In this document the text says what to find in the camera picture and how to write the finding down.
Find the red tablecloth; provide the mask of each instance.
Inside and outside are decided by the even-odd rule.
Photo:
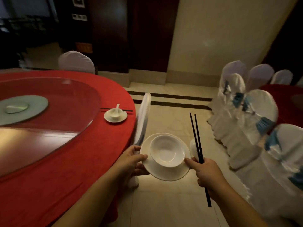
[[[28,77],[63,77],[89,84],[100,107],[133,110],[118,125],[107,123],[104,111],[72,141],[42,160],[0,178],[0,226],[47,226],[68,210],[127,148],[135,125],[131,96],[104,77],[72,71],[31,71],[0,75],[0,81]],[[114,201],[107,218],[117,218]]]
[[[293,95],[303,94],[303,88],[282,84],[269,84],[262,86],[260,89],[269,92],[275,99],[279,110],[277,125],[280,123],[289,123],[303,127],[303,111],[297,108],[291,101]]]

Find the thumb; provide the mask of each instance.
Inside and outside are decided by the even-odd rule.
[[[145,159],[147,159],[147,157],[148,156],[146,154],[145,155],[143,155],[143,154],[137,154],[137,155],[130,156],[131,161],[133,163],[138,163],[140,161],[144,161]]]
[[[185,158],[184,162],[192,169],[194,169],[195,171],[200,169],[201,164],[197,163],[191,159]]]

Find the black chopsticks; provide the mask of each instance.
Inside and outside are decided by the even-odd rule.
[[[100,109],[106,109],[106,110],[110,110],[110,109],[112,109],[112,108],[104,108],[104,107],[100,107]]]
[[[196,143],[196,148],[197,148],[197,152],[198,152],[199,163],[203,164],[204,163],[204,158],[203,158],[203,153],[202,153],[202,148],[201,148],[201,141],[200,141],[200,135],[199,135],[199,128],[198,128],[197,117],[195,115],[195,122],[196,122],[198,140],[197,140],[197,137],[196,137],[195,126],[194,126],[194,122],[192,121],[191,113],[189,113],[189,114],[190,114],[190,119],[191,119],[192,130],[194,132],[194,137],[195,137],[195,143]],[[205,189],[205,195],[206,195],[206,199],[207,199],[207,205],[208,205],[208,207],[211,207],[210,196],[208,194],[207,188],[204,188],[204,189]]]

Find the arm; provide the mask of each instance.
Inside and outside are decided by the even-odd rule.
[[[267,227],[259,214],[229,185],[215,161],[204,158],[204,164],[191,159],[185,163],[196,171],[198,184],[207,187],[210,197],[220,207],[229,226]]]
[[[134,155],[139,146],[131,146],[116,163],[53,225],[53,227],[99,226],[119,187],[133,175],[146,174],[139,161],[146,155]]]

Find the hand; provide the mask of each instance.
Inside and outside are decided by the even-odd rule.
[[[196,171],[199,186],[206,187],[213,200],[221,189],[230,186],[215,161],[204,158],[204,163],[200,164],[195,158],[185,158],[184,162]]]
[[[149,174],[143,164],[138,163],[147,159],[147,155],[135,154],[140,149],[140,146],[130,146],[111,167],[111,170],[121,181],[122,186],[125,186],[132,176]]]

